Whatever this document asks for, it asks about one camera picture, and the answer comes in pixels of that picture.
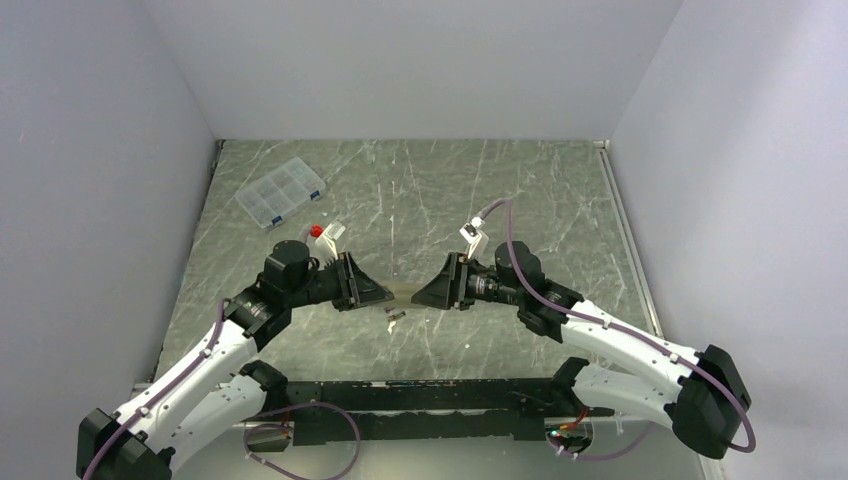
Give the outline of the white remote control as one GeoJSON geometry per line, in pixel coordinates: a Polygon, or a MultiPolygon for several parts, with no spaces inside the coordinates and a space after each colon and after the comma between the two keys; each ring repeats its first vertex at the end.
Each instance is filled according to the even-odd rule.
{"type": "Polygon", "coordinates": [[[412,302],[412,297],[424,289],[426,283],[422,282],[400,282],[400,281],[387,281],[385,283],[385,287],[392,292],[394,296],[394,300],[398,302],[412,302]]]}

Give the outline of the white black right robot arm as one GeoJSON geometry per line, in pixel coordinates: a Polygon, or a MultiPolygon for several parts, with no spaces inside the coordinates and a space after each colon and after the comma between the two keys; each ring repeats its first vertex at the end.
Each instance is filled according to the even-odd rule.
{"type": "Polygon", "coordinates": [[[439,310],[467,310],[477,302],[512,306],[533,334],[592,351],[622,367],[613,372],[569,358],[551,379],[557,411],[574,415],[592,407],[638,416],[669,429],[690,450],[721,459],[730,450],[750,453],[756,435],[751,398],[728,352],[679,345],[604,311],[550,279],[522,241],[497,247],[485,266],[453,252],[435,278],[412,288],[357,275],[358,302],[396,302],[439,310]]]}

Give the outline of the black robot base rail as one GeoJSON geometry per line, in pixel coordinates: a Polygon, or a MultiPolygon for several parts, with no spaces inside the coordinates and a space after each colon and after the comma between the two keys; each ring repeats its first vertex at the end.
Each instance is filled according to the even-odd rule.
{"type": "Polygon", "coordinates": [[[558,425],[609,417],[548,378],[292,381],[250,421],[287,423],[297,446],[362,440],[508,437],[542,441],[558,425]]]}

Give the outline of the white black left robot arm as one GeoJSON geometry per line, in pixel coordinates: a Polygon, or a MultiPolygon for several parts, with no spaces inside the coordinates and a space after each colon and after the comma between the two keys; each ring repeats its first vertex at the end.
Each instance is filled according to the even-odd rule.
{"type": "Polygon", "coordinates": [[[77,476],[170,479],[233,424],[279,417],[288,379],[257,354],[290,325],[295,309],[355,309],[369,289],[378,299],[388,295],[345,253],[321,261],[302,241],[276,244],[254,282],[219,302],[212,327],[181,360],[115,410],[96,408],[82,420],[77,476]]]}

